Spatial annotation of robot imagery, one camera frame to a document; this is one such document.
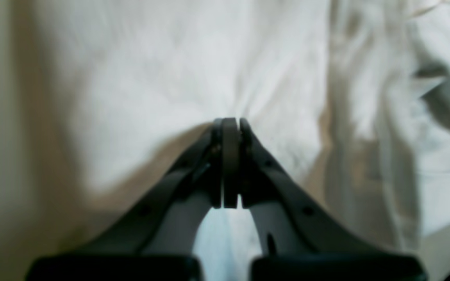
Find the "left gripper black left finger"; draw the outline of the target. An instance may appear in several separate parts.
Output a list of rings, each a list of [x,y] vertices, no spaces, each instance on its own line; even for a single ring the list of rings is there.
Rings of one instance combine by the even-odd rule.
[[[203,281],[192,253],[211,208],[232,196],[231,119],[215,119],[110,228],[77,249],[36,260],[27,281]]]

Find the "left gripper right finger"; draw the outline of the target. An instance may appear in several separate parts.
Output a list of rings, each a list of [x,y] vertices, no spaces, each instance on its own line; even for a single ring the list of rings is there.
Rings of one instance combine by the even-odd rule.
[[[231,194],[249,209],[262,255],[251,281],[426,281],[413,256],[394,254],[351,233],[287,174],[239,120]]]

